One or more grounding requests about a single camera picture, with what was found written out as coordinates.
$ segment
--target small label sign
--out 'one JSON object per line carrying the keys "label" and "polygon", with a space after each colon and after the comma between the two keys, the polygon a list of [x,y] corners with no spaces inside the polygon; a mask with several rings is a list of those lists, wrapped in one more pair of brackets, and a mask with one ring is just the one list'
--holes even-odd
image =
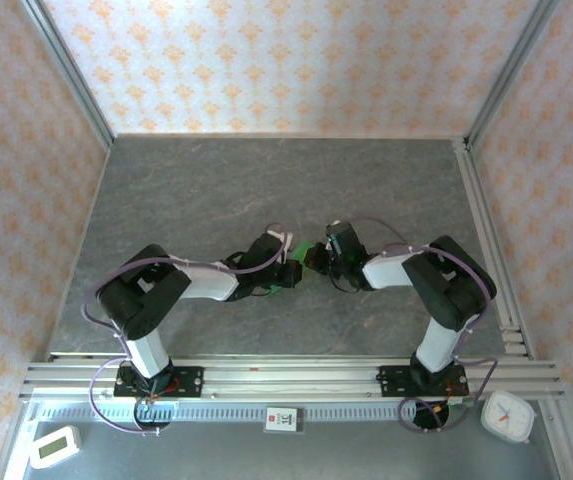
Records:
{"label": "small label sign", "polygon": [[301,408],[266,407],[265,432],[295,433],[304,431],[304,410]]}

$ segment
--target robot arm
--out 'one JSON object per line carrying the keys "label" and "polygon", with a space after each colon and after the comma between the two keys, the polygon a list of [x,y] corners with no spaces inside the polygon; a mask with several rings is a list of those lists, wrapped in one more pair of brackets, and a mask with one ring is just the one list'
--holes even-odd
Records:
{"label": "robot arm", "polygon": [[475,279],[455,257],[484,283],[490,298],[497,290],[488,274],[450,237],[442,236],[423,251],[399,247],[397,254],[368,255],[348,222],[336,222],[326,229],[327,246],[311,248],[305,264],[334,278],[344,276],[357,290],[413,286],[431,319],[422,343],[411,357],[411,376],[427,389],[448,373],[453,351],[466,326],[486,306],[486,297]]}
{"label": "robot arm", "polygon": [[[293,288],[300,280],[301,265],[286,260],[292,235],[262,234],[247,252],[237,252],[221,262],[187,266],[190,262],[170,257],[160,246],[149,245],[128,263],[149,258],[176,259],[177,263],[154,263],[123,273],[97,292],[106,314],[122,332],[133,367],[144,388],[157,393],[171,380],[173,365],[162,345],[158,326],[179,299],[210,298],[236,301],[255,288]],[[273,258],[284,244],[284,254],[273,264],[254,273],[235,275]]]}

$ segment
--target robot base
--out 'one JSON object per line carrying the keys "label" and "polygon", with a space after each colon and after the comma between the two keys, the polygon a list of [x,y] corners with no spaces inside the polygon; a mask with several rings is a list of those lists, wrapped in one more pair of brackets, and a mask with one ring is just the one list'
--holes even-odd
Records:
{"label": "robot base", "polygon": [[384,365],[379,367],[376,380],[382,389],[382,397],[466,397],[468,380],[461,365],[452,365],[444,372],[439,382],[423,388],[411,376],[409,365]]}
{"label": "robot base", "polygon": [[[169,373],[164,389],[161,392],[152,393],[167,398],[199,398],[201,396],[204,383],[204,369],[202,367],[173,366]],[[150,397],[151,392],[145,391],[142,387],[145,387],[145,382],[142,381],[131,365],[119,367],[113,391],[115,397]]]}

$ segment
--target white device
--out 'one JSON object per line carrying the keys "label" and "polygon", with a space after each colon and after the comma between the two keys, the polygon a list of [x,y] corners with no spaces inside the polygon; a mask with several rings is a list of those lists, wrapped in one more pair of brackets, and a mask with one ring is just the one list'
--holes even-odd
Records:
{"label": "white device", "polygon": [[30,465],[47,468],[79,452],[82,444],[79,430],[72,425],[35,440],[30,448]]}
{"label": "white device", "polygon": [[528,441],[533,429],[535,410],[512,393],[493,392],[482,409],[482,425],[493,435],[511,443]]}

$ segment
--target orange floral pattern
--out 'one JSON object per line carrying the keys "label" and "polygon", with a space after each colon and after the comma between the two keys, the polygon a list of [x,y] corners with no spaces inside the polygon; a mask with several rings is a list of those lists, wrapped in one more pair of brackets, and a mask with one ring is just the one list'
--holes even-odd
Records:
{"label": "orange floral pattern", "polygon": [[55,322],[103,157],[21,3],[0,0],[0,446]]}
{"label": "orange floral pattern", "polygon": [[573,386],[573,0],[520,75],[475,153],[536,350]]}
{"label": "orange floral pattern", "polygon": [[118,133],[403,138],[466,133],[537,1],[46,4]]}

